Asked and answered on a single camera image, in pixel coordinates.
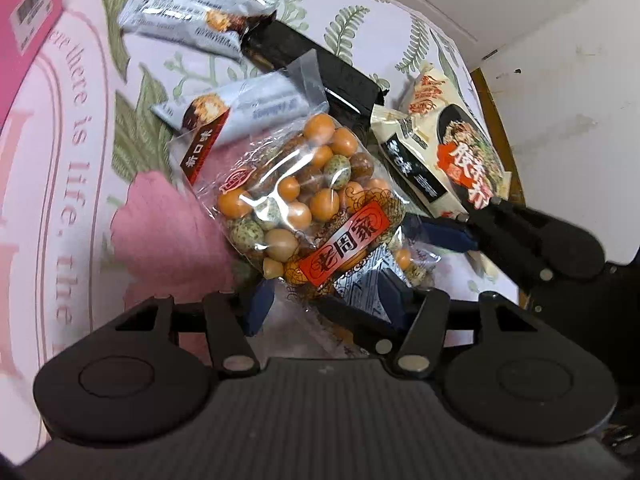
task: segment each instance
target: white barcode sticker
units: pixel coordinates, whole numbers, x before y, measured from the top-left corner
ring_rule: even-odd
[[[52,10],[53,0],[22,0],[11,13],[9,19],[20,55],[24,54]]]

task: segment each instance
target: pink box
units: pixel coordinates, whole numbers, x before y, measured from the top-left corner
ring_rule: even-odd
[[[0,128],[62,0],[0,0]]]

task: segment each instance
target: wood trim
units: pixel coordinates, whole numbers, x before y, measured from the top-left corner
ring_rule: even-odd
[[[519,204],[524,204],[524,193],[522,192],[522,184],[520,183],[518,168],[516,168],[516,162],[513,158],[513,152],[511,151],[511,146],[507,140],[507,134],[504,131],[504,126],[502,126],[500,114],[495,107],[494,98],[491,95],[486,80],[484,79],[484,75],[479,68],[471,73],[471,79],[478,91],[480,106],[482,107],[486,127],[489,129],[489,135],[494,143],[495,151],[498,152],[498,156],[500,156],[504,169],[506,171],[511,171],[509,200]]]

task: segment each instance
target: tablecloth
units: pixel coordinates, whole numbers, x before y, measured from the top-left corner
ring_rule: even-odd
[[[427,59],[482,117],[455,45],[424,16],[390,0],[273,1],[278,19],[389,90],[387,105]],[[44,362],[149,296],[198,300],[229,268],[171,175],[170,133],[148,106],[258,71],[122,37],[125,2],[63,0],[0,134],[0,451],[16,462],[46,439],[31,396]],[[461,254],[444,255],[435,283],[457,299],[486,289],[516,298],[505,276],[481,279]]]

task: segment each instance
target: white wall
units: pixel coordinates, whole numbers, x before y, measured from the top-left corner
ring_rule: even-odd
[[[640,0],[588,0],[481,68],[527,205],[628,262],[640,245]]]

